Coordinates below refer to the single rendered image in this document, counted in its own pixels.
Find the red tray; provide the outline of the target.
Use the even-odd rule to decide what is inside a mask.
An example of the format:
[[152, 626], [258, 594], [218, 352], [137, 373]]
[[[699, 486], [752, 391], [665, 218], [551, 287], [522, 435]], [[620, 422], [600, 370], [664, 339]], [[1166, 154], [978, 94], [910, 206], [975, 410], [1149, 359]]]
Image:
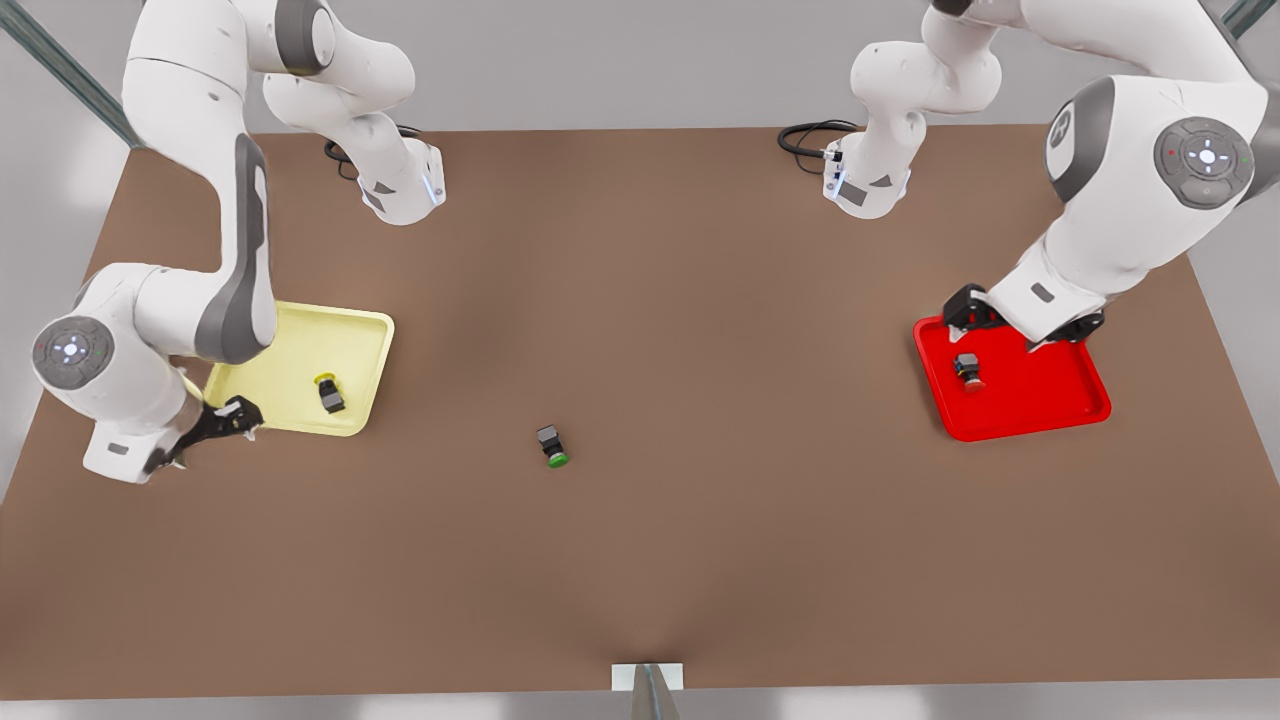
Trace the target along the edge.
[[[940, 419], [963, 442], [997, 439], [1105, 421], [1112, 405], [1085, 343], [1027, 351], [1011, 327], [948, 341], [941, 316], [919, 319], [913, 340]], [[975, 354], [986, 387], [966, 393], [954, 370], [957, 354]]]

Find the pale yellow tray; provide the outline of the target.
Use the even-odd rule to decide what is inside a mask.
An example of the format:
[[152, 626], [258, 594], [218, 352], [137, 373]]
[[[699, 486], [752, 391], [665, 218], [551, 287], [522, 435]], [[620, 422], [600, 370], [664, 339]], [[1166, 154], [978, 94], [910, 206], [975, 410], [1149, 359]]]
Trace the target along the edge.
[[[269, 429], [355, 436], [369, 420], [394, 328], [383, 313], [279, 301], [271, 346], [241, 365], [212, 365], [204, 397], [221, 406], [244, 396]], [[340, 413], [321, 406], [314, 378], [323, 373], [337, 378]]]

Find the silver frame post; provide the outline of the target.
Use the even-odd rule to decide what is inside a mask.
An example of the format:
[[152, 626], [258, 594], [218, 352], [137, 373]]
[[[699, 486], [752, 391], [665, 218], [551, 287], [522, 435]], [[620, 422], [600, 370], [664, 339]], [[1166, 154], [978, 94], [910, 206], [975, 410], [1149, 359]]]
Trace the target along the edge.
[[1221, 22], [1234, 38], [1242, 38], [1277, 4], [1280, 0], [1231, 0]]
[[613, 664], [611, 689], [630, 693], [630, 720], [681, 720], [672, 691], [682, 691], [682, 664]]
[[0, 29], [131, 149], [145, 146], [125, 118], [122, 104], [17, 0], [0, 0]]

